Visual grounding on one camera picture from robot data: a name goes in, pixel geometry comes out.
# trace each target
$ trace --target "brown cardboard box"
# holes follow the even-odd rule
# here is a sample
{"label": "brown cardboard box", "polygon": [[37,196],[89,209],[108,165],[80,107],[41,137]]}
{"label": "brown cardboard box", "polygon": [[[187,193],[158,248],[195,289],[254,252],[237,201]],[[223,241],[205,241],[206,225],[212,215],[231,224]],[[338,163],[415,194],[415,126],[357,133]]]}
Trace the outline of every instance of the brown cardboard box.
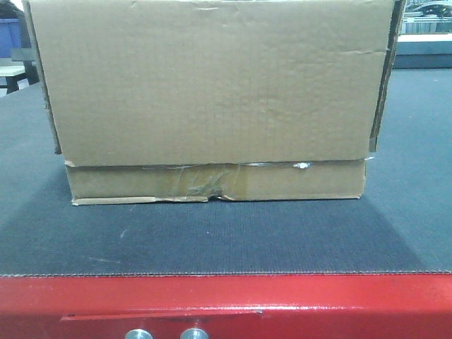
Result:
{"label": "brown cardboard box", "polygon": [[363,192],[402,1],[25,7],[74,204]]}

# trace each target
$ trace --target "black table leg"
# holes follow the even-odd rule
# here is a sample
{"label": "black table leg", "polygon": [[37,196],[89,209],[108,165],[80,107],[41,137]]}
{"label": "black table leg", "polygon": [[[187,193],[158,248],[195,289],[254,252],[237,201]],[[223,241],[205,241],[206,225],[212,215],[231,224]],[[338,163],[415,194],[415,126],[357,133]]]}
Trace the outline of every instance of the black table leg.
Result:
{"label": "black table leg", "polygon": [[6,94],[15,92],[19,90],[19,85],[17,84],[18,77],[7,76],[6,77]]}

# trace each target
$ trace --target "conveyor belt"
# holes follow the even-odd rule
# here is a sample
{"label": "conveyor belt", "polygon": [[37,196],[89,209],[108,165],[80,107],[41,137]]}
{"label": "conveyor belt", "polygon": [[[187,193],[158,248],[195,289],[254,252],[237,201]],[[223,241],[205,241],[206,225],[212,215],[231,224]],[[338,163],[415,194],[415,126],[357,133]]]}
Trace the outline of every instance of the conveyor belt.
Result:
{"label": "conveyor belt", "polygon": [[79,206],[39,85],[0,98],[0,275],[452,271],[452,71],[394,71],[360,200]]}

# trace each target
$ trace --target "box flap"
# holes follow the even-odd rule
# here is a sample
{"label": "box flap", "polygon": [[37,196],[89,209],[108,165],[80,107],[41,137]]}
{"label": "box flap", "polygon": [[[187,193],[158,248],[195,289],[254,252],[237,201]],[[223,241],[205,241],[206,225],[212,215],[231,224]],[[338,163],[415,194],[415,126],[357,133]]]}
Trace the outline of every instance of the box flap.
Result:
{"label": "box flap", "polygon": [[44,94],[45,110],[49,118],[50,129],[52,130],[52,135],[54,137],[55,143],[55,154],[61,154],[61,146],[59,143],[57,128],[55,127],[54,115],[52,112],[52,106],[50,105],[49,93],[47,91],[47,84],[45,81],[44,71],[42,69],[42,62],[40,57],[40,49],[36,40],[35,26],[33,25],[33,17],[31,16],[30,3],[29,1],[23,1],[23,12],[25,14],[25,19],[27,22],[28,34],[30,36],[31,50],[33,54],[36,54],[33,58],[35,60],[35,65],[37,69],[37,74],[40,77],[40,84],[42,87],[42,93]]}
{"label": "box flap", "polygon": [[393,0],[30,4],[68,165],[367,155]]}
{"label": "box flap", "polygon": [[396,0],[394,2],[394,11],[391,19],[391,28],[389,30],[388,51],[384,61],[383,74],[381,76],[379,101],[376,106],[374,124],[369,139],[369,151],[375,152],[377,145],[377,138],[380,132],[381,118],[383,116],[384,104],[386,102],[386,91],[388,89],[389,76],[393,68],[394,59],[396,58],[396,48],[398,33],[400,32],[400,25],[402,23],[403,11],[405,9],[406,0]]}

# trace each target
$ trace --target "metal bolt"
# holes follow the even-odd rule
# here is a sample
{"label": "metal bolt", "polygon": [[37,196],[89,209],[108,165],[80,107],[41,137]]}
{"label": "metal bolt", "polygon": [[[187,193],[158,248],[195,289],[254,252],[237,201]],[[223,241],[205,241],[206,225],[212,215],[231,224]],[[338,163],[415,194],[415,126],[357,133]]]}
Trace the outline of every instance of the metal bolt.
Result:
{"label": "metal bolt", "polygon": [[200,328],[190,328],[181,334],[181,339],[209,339],[209,335]]}
{"label": "metal bolt", "polygon": [[127,332],[125,339],[153,339],[153,337],[149,332],[137,328]]}

